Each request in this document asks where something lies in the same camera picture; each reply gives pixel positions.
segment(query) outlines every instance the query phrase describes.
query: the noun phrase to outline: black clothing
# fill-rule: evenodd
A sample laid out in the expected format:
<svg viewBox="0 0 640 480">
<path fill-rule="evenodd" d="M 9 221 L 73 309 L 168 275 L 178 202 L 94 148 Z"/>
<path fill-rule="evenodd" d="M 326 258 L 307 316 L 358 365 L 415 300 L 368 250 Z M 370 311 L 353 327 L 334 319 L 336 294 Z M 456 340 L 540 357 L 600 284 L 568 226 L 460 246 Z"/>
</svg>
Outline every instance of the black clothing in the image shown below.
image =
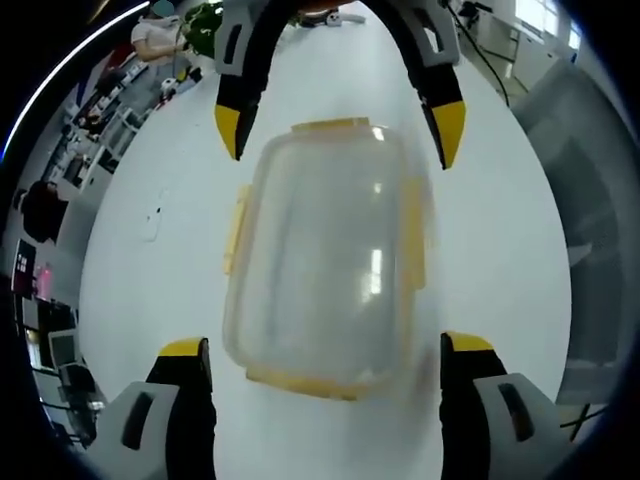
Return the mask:
<svg viewBox="0 0 640 480">
<path fill-rule="evenodd" d="M 49 239 L 55 242 L 67 204 L 68 202 L 58 198 L 57 192 L 49 189 L 47 182 L 34 183 L 22 200 L 20 208 L 25 232 L 40 243 Z"/>
</svg>

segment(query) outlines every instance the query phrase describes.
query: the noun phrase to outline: computer monitor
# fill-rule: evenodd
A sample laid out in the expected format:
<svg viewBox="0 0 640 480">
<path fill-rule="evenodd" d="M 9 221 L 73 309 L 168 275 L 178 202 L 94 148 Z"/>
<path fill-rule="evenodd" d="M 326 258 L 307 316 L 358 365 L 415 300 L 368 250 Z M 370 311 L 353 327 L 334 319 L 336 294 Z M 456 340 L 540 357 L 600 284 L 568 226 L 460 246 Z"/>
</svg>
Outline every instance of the computer monitor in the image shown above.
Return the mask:
<svg viewBox="0 0 640 480">
<path fill-rule="evenodd" d="M 49 333 L 49 346 L 54 368 L 59 369 L 65 365 L 82 363 L 77 333 L 75 328 Z"/>
<path fill-rule="evenodd" d="M 13 260 L 11 291 L 16 295 L 31 299 L 33 297 L 33 271 L 36 265 L 36 247 L 18 240 L 16 256 Z"/>
</svg>

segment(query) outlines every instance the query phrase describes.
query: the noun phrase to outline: transparent plastic container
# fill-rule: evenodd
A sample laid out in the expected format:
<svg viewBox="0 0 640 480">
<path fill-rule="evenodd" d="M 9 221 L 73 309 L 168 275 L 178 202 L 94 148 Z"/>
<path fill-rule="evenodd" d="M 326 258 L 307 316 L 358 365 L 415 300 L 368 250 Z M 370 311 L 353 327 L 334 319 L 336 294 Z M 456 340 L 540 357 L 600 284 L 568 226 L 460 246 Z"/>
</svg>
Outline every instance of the transparent plastic container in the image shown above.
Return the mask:
<svg viewBox="0 0 640 480">
<path fill-rule="evenodd" d="M 424 276 L 411 186 L 399 136 L 365 119 L 266 146 L 226 254 L 224 344 L 247 378 L 354 400 L 402 368 Z"/>
</svg>

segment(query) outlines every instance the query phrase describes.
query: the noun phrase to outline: green plant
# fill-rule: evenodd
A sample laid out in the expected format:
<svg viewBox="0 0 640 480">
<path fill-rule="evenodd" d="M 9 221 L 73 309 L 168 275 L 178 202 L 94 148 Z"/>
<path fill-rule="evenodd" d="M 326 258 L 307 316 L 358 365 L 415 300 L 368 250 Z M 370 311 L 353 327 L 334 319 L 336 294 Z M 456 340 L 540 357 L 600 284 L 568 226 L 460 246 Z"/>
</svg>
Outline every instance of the green plant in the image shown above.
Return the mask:
<svg viewBox="0 0 640 480">
<path fill-rule="evenodd" d="M 215 59 L 215 33 L 221 24 L 222 2 L 205 2 L 187 12 L 182 28 L 195 53 Z"/>
</svg>

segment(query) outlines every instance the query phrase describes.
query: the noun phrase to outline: white tabletop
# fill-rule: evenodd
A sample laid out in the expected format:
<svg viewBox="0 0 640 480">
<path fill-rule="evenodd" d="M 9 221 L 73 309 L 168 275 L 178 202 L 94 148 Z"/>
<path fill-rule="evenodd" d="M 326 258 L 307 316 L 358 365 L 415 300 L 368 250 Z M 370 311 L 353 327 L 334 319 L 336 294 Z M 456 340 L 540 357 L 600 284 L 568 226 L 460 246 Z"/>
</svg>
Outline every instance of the white tabletop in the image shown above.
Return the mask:
<svg viewBox="0 0 640 480">
<path fill-rule="evenodd" d="M 363 7 L 351 7 L 362 13 Z M 219 478 L 439 478 L 439 333 L 480 334 L 509 371 L 552 399 L 569 340 L 564 235 L 538 159 L 467 61 L 468 106 L 454 167 L 442 172 L 402 59 L 382 24 L 287 30 L 244 157 L 213 120 L 217 78 L 154 113 L 126 152 L 90 240 L 80 299 L 83 354 L 109 399 L 142 380 L 178 338 L 210 340 Z M 355 403 L 249 382 L 222 347 L 222 258 L 238 187 L 291 125 L 368 116 L 400 132 L 428 176 L 428 285 L 416 300 L 414 362 L 389 393 Z M 162 207 L 157 235 L 146 216 Z"/>
</svg>

